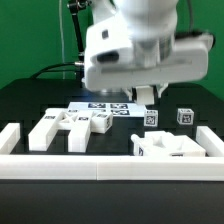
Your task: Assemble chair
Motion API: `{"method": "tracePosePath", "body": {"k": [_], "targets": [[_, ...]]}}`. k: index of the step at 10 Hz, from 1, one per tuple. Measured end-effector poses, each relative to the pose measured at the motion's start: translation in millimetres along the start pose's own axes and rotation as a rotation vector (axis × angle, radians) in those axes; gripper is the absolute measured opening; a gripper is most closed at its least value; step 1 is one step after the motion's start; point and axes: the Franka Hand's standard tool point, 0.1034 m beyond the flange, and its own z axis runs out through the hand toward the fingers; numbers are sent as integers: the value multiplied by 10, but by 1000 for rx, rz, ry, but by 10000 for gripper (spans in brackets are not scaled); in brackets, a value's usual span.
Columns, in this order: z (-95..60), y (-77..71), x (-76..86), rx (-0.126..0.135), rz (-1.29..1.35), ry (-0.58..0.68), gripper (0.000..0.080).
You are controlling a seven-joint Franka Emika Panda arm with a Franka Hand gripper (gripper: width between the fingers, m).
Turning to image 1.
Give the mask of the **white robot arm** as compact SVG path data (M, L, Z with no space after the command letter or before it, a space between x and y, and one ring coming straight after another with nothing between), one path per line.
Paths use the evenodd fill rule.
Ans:
M208 70L209 33L175 36L178 0L93 0L87 30L84 84L123 90L152 105L170 83L195 81Z

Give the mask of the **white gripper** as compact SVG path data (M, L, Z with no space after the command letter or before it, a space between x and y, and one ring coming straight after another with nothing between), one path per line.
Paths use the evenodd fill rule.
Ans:
M210 33L193 33L189 36L171 36L165 40L132 43L134 59L126 64L93 64L85 57L86 88L91 91L122 88L130 101L136 101L134 87L157 85L156 93L160 98L168 83L195 81L206 75L208 53L214 45L214 36Z

